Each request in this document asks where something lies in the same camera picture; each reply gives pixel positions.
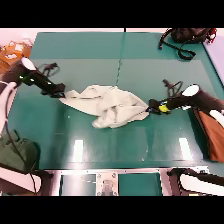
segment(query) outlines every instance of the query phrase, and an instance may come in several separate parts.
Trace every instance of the crumpled towel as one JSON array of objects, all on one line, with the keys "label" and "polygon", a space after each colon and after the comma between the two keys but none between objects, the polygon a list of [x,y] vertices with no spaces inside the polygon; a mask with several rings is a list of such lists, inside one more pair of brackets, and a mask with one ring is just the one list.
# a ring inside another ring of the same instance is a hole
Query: crumpled towel
[{"label": "crumpled towel", "polygon": [[88,86],[81,94],[75,90],[65,93],[62,103],[87,114],[98,116],[95,128],[117,128],[135,120],[145,119],[148,105],[134,94],[117,86]]}]

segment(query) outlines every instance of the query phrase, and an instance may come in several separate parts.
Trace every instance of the dark green cloth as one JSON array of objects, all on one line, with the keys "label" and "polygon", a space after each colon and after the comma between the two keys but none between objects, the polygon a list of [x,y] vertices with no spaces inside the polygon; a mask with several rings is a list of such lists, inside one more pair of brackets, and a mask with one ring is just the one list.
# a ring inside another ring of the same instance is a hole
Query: dark green cloth
[{"label": "dark green cloth", "polygon": [[5,134],[0,138],[0,166],[25,173],[32,171],[36,165],[38,155],[36,146],[28,139],[20,139],[15,131],[11,131],[10,135],[25,160],[25,164],[13,147],[8,135]]}]

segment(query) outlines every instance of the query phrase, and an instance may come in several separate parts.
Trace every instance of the teal tabletop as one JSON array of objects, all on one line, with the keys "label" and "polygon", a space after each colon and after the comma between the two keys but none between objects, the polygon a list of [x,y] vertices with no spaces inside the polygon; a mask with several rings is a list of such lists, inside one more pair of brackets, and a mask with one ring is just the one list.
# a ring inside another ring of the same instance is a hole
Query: teal tabletop
[{"label": "teal tabletop", "polygon": [[[222,84],[202,44],[187,45],[197,52],[182,61],[174,49],[158,50],[158,33],[39,33],[31,55],[38,67],[56,62],[60,72],[50,79],[66,91],[116,83],[146,103],[167,97],[162,80],[195,83],[224,99]],[[191,110],[150,115],[120,128],[95,129],[95,116],[84,114],[22,85],[9,115],[9,127],[36,142],[40,169],[107,169],[208,165],[224,176],[223,164],[209,161],[206,138]],[[75,158],[75,142],[82,140],[82,158]]]}]

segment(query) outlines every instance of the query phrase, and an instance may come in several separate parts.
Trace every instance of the black strap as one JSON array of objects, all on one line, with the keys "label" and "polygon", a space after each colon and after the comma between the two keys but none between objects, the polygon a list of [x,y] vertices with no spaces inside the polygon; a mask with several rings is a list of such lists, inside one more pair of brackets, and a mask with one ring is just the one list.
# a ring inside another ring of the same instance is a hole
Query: black strap
[{"label": "black strap", "polygon": [[[196,55],[196,53],[195,53],[194,51],[188,51],[188,50],[184,50],[184,49],[182,49],[182,47],[184,46],[184,44],[186,44],[187,42],[190,42],[191,40],[188,40],[188,41],[184,42],[184,43],[181,45],[180,48],[179,48],[179,47],[176,47],[176,46],[174,46],[174,45],[172,45],[172,44],[169,44],[169,43],[167,43],[167,42],[164,41],[165,37],[168,36],[173,30],[175,30],[175,28],[167,29],[166,32],[162,35],[162,37],[161,37],[161,39],[160,39],[160,42],[159,42],[159,49],[162,50],[162,44],[164,43],[164,44],[166,44],[167,46],[172,47],[172,48],[178,50],[178,55],[179,55],[179,57],[180,57],[181,59],[184,59],[184,60],[191,60],[191,59]],[[187,54],[189,54],[189,55],[191,55],[191,56],[185,56],[185,55],[183,55],[181,52],[185,52],[185,53],[187,53]]]}]

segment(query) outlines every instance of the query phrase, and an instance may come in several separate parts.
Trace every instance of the table surface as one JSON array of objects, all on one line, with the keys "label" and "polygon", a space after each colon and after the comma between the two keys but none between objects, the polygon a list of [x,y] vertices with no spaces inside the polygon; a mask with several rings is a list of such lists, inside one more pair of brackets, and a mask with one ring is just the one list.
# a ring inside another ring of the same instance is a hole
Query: table surface
[{"label": "table surface", "polygon": [[[147,102],[167,97],[162,80],[197,83],[224,99],[222,84],[202,44],[187,45],[197,52],[182,61],[174,49],[158,50],[159,33],[39,33],[31,55],[36,66],[56,62],[60,72],[50,79],[63,82],[66,91],[87,86],[115,85],[118,60],[122,67],[118,87]],[[224,176],[223,164],[208,160],[206,138],[191,110],[150,115],[116,129],[95,129],[95,116],[79,112],[23,85],[9,115],[9,127],[39,145],[40,169],[107,169],[208,165]],[[189,147],[180,145],[187,139]],[[74,144],[83,140],[82,161],[74,158]]]}]

